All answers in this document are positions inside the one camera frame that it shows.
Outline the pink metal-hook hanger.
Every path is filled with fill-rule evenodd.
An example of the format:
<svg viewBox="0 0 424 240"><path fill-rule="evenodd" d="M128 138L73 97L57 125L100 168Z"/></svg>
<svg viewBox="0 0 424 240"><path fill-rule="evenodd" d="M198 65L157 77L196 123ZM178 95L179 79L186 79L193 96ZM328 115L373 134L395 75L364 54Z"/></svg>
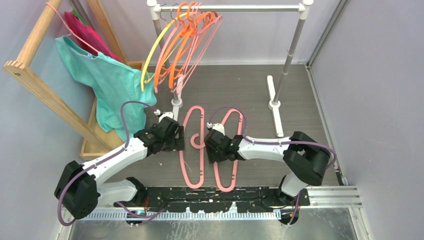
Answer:
<svg viewBox="0 0 424 240"><path fill-rule="evenodd" d="M161 47L153 75L153 84L156 92L158 91L158 86L165 78L168 78L169 89L176 93L177 80L179 79L179 74L182 73L182 67L187 58L186 55L178 56L178 54L187 54L189 44L191 43L188 38L184 38L183 36L187 24L188 5L190 3L182 2L179 4L175 17L176 21L169 28L172 31Z"/></svg>

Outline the yellow hanger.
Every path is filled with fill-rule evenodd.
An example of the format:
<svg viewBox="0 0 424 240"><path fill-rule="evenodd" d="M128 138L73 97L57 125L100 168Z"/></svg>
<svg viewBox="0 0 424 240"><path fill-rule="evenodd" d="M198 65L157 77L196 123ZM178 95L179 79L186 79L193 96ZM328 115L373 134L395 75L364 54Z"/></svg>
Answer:
<svg viewBox="0 0 424 240"><path fill-rule="evenodd" d="M148 56L145 60L145 64L144 64L144 66L141 70L140 89L141 89L142 92L145 91L145 84L147 84L151 81L150 79L146 78L146 75L147 75L147 67L148 67L148 65L151 61L153 53L155 52L157 47L160 45L160 42L163 40L165 33L168 31L168 29L171 27L171 25L174 24L177 20L177 18L174 18L173 20L171 20L170 23L167 24L167 26L164 29L162 29L161 23L160 23L160 20L159 20L160 19L160 13L167 12L168 10L172 11L172 10L175 10L176 8L174 6L171 6L171 7L165 7L163 9L163 7L160 6L156 0L147 0L146 4L149 8L149 12L150 12L151 18L152 18L153 23L154 23L157 38L156 38L155 42L153 43L153 45L152 45L152 47L149 51L149 54L148 54Z"/></svg>

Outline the orange plastic hanger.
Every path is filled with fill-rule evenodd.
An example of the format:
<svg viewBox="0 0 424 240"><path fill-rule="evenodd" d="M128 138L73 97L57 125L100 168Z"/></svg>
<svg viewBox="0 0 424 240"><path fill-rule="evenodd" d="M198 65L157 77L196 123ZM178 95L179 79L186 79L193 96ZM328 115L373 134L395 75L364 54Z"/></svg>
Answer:
<svg viewBox="0 0 424 240"><path fill-rule="evenodd" d="M202 3L181 2L173 8L175 17L157 37L164 40L154 70L154 85L165 79L170 90L182 91L210 45L222 16L200 10Z"/></svg>

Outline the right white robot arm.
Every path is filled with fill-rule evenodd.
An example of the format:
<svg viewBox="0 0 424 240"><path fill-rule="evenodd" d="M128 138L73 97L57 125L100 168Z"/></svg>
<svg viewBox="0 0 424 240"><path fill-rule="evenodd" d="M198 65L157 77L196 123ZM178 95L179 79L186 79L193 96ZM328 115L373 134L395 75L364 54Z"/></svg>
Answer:
<svg viewBox="0 0 424 240"><path fill-rule="evenodd" d="M255 159L285 163L290 173L283 177L276 194L279 202L286 206L291 205L304 188L322 185L332 156L326 145L301 131L295 131L291 137L270 139L244 135L230 138L211 129L204 144L211 164Z"/></svg>

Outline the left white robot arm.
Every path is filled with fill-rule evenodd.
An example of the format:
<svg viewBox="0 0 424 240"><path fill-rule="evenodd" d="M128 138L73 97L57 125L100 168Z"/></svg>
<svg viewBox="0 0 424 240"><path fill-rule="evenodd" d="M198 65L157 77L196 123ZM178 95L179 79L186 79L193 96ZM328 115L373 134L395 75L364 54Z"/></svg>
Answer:
<svg viewBox="0 0 424 240"><path fill-rule="evenodd" d="M135 177L107 182L129 165L159 152L185 149L185 127L169 116L142 129L127 142L94 160L71 161L63 169L54 196L58 209L65 208L74 219L87 217L95 208L116 205L138 207L147 202L146 187Z"/></svg>

